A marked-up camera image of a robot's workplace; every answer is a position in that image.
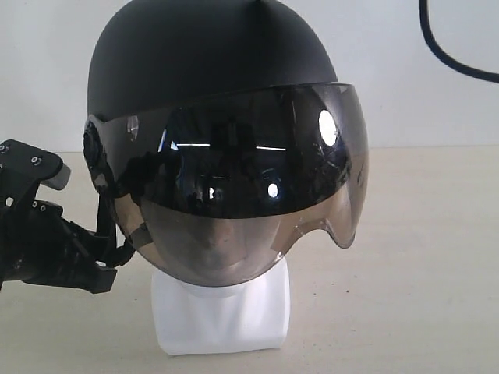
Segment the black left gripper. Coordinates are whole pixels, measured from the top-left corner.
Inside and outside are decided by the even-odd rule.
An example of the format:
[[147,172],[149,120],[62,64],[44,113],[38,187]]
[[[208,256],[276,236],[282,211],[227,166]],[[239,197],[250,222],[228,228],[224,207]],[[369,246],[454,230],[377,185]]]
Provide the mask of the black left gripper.
[[[62,208],[36,200],[40,186],[63,190],[71,169],[52,152],[19,140],[1,142],[1,282],[30,280],[40,273],[40,251],[55,240]],[[60,287],[109,292],[117,270],[109,259],[116,233],[88,231],[62,221],[64,246]]]

